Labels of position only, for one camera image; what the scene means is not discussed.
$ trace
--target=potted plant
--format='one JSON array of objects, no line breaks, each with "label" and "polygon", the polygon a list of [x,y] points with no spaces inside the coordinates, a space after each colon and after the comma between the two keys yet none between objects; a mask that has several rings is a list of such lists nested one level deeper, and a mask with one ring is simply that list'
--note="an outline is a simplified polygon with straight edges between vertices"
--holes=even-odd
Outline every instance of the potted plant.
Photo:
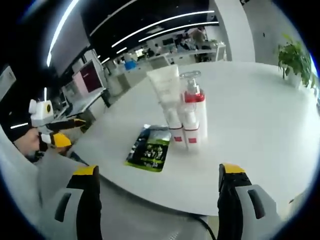
[{"label": "potted plant", "polygon": [[315,76],[311,71],[310,54],[303,50],[301,42],[294,42],[290,36],[283,34],[286,45],[278,45],[278,66],[282,69],[282,78],[295,88],[299,88],[302,81],[303,86],[308,87],[311,80],[311,88],[315,84]]}]

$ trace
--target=ceiling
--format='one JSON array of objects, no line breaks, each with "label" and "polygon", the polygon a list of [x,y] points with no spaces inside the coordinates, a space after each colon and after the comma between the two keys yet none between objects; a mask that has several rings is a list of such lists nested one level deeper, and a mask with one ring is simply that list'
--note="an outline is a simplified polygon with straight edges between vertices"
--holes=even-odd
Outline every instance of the ceiling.
[{"label": "ceiling", "polygon": [[[87,33],[93,30],[128,0],[108,1],[93,0],[81,10],[82,19]],[[160,20],[181,14],[207,11],[209,0],[137,0],[119,11],[101,25],[91,36],[90,43],[101,55],[101,60],[115,57],[116,52],[127,47],[131,49],[140,45],[138,40],[147,37],[152,28],[139,32],[121,42],[114,48],[111,46],[127,35],[156,23]],[[194,23],[207,22],[207,14],[197,14],[173,19],[160,24],[165,30]]]}]

